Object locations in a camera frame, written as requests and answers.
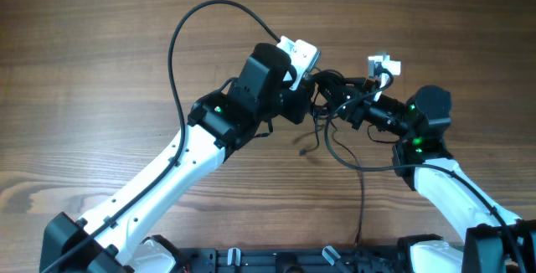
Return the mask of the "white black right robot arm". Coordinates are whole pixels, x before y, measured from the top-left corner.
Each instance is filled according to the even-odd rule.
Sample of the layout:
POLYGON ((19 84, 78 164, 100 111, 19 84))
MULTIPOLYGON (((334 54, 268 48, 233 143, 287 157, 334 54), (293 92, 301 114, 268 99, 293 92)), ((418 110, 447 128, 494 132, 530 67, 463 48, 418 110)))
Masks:
POLYGON ((440 253, 433 239, 408 245, 413 272, 451 267, 459 272, 535 270, 535 223, 496 203, 461 169, 447 150, 451 95, 435 85, 417 90, 406 102, 384 95, 384 86, 366 79, 322 80, 327 122, 340 118, 358 129, 363 122, 398 138, 390 170, 429 200, 463 241, 463 250, 440 253))

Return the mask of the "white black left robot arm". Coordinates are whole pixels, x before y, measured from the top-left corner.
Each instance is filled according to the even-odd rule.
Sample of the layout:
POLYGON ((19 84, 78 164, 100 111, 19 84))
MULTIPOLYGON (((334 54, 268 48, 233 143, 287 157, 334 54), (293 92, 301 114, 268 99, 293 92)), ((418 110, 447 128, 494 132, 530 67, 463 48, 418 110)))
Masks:
POLYGON ((217 170, 283 116, 302 123, 310 100, 304 77, 317 47, 286 37, 257 44, 238 78, 197 100, 169 145, 125 187, 78 220, 58 214, 45 228, 42 272, 170 272, 183 265, 152 226, 197 181, 217 170))

